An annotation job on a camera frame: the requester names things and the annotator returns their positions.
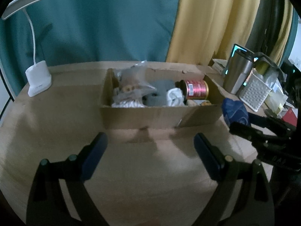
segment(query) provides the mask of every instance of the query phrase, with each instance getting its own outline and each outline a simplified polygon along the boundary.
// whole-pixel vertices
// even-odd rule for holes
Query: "perforated white container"
[[[252,71],[247,85],[241,91],[239,98],[250,107],[251,110],[257,112],[271,90],[272,89],[254,75]]]

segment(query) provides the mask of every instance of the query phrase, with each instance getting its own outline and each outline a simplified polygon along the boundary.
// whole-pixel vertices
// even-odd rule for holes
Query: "desk lamp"
[[[28,16],[26,11],[26,7],[30,4],[33,4],[40,0],[13,0],[9,3],[6,10],[2,15],[2,19],[6,20],[10,16],[12,16],[17,11],[21,10],[24,12],[26,18],[31,27],[31,32],[33,34],[33,65],[30,66],[26,71],[26,77],[29,83],[28,95],[33,97],[45,90],[47,90],[51,86],[51,75],[46,65],[46,61],[43,60],[41,62],[36,63],[36,40],[35,33],[33,30],[33,24],[31,19]]]

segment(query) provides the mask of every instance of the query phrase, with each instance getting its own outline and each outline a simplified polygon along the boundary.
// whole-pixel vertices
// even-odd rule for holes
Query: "wooden table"
[[[161,225],[191,225],[216,188],[193,148],[193,136],[203,132],[213,145],[237,160],[251,162],[255,149],[229,134],[222,118],[213,125],[193,128],[105,130],[97,100],[100,76],[110,67],[119,64],[51,67],[52,86],[47,91],[30,98],[29,86],[24,87],[0,128],[1,191],[25,221],[40,160],[65,160],[105,131],[108,148],[85,186],[106,220],[111,225],[134,225],[158,218]],[[64,181],[61,186],[71,215],[79,218]]]

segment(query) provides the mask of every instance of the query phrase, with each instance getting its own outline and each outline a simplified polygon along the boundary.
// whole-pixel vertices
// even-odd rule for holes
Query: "bolt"
[[[261,166],[261,161],[258,160],[258,159],[255,159],[255,160],[254,160],[254,163],[255,163],[256,165],[258,165],[258,166]]]
[[[77,159],[77,155],[75,155],[75,154],[69,155],[68,159],[69,159],[69,161],[75,161]]]
[[[47,159],[43,159],[43,160],[41,160],[41,162],[40,162],[40,164],[41,164],[42,166],[45,166],[47,163],[48,163],[48,160],[47,160]]]
[[[227,162],[232,162],[232,161],[233,161],[233,157],[232,157],[231,155],[226,155],[226,156],[225,156],[225,160],[226,160]]]

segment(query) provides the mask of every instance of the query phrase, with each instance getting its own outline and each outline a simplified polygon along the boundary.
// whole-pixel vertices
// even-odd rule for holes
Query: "tin can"
[[[185,99],[207,99],[208,85],[204,80],[181,80],[178,86]]]

